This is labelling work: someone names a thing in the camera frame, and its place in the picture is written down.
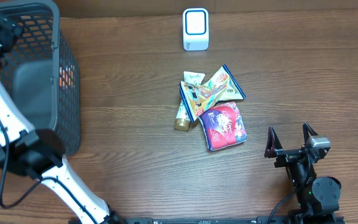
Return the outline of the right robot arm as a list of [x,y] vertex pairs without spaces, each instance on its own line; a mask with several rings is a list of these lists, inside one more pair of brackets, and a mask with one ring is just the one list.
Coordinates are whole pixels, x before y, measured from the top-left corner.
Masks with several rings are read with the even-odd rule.
[[[303,124],[304,144],[299,149],[284,150],[272,126],[264,157],[275,158],[276,168],[284,167],[293,185],[293,191],[270,212],[265,223],[345,224],[343,217],[335,216],[339,210],[341,183],[334,177],[318,177],[313,164],[325,158],[331,148],[330,140],[318,134],[308,123]],[[296,197],[298,209],[288,215],[275,216],[276,211]]]

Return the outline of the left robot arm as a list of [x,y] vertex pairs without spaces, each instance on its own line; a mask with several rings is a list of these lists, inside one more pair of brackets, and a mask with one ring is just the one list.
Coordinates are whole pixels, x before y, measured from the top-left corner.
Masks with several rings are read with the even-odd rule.
[[[10,52],[23,28],[0,14],[0,68],[4,55]],[[125,223],[117,211],[95,195],[71,168],[65,147],[51,129],[36,129],[20,112],[0,81],[0,207],[10,209],[20,204],[21,196],[12,204],[3,201],[8,172],[29,176],[55,192],[76,214],[74,223]]]

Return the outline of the white bamboo print tube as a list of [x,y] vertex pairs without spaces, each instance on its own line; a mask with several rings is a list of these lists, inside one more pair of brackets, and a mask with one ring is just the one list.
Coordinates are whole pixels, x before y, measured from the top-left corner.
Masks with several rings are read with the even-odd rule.
[[[183,72],[184,82],[194,85],[200,85],[205,77],[204,73]],[[183,101],[180,102],[178,112],[175,118],[174,128],[179,131],[188,131],[190,127],[190,119],[185,109]]]

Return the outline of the yellow snack bag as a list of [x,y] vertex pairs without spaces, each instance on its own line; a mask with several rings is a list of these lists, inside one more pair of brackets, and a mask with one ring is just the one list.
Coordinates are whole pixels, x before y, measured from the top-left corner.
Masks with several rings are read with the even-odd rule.
[[242,88],[227,65],[223,65],[206,83],[180,82],[180,94],[191,122],[220,101],[244,100]]

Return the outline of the purple red tissue pack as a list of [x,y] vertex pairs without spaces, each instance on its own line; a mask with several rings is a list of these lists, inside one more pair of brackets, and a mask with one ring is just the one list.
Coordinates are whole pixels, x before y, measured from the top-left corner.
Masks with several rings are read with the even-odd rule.
[[233,101],[212,107],[199,119],[210,151],[240,144],[247,139],[241,113]]

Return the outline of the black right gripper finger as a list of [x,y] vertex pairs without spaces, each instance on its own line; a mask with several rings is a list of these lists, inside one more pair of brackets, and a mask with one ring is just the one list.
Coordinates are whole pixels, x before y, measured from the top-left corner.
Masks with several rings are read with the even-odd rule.
[[309,125],[308,122],[303,124],[303,137],[305,141],[305,145],[311,144],[311,137],[317,136],[318,133]]
[[278,136],[273,126],[270,126],[268,128],[268,140],[267,140],[264,156],[277,157],[280,151],[283,151],[283,147],[278,139]]

